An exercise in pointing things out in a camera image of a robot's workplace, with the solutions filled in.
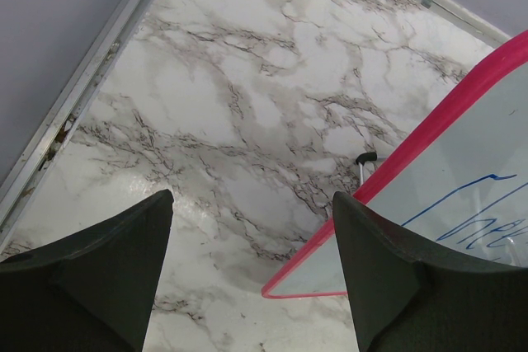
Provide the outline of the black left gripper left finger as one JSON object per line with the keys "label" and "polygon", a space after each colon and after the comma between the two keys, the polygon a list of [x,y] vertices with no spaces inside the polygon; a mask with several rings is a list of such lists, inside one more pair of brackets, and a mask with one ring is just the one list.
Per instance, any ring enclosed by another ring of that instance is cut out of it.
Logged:
{"label": "black left gripper left finger", "polygon": [[3,351],[141,351],[172,225],[161,190],[1,263]]}

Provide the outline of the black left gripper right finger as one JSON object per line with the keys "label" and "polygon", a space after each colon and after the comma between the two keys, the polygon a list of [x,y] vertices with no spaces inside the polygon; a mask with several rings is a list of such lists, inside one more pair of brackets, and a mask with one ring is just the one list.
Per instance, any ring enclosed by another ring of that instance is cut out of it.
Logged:
{"label": "black left gripper right finger", "polygon": [[342,192],[332,218],[361,351],[525,351],[527,270],[465,255]]}

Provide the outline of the pink framed whiteboard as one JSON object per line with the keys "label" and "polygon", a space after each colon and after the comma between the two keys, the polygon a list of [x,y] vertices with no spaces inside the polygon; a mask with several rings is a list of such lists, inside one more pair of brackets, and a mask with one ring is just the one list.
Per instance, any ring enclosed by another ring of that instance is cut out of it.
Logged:
{"label": "pink framed whiteboard", "polygon": [[526,266],[526,34],[478,63],[354,196],[435,243]]}

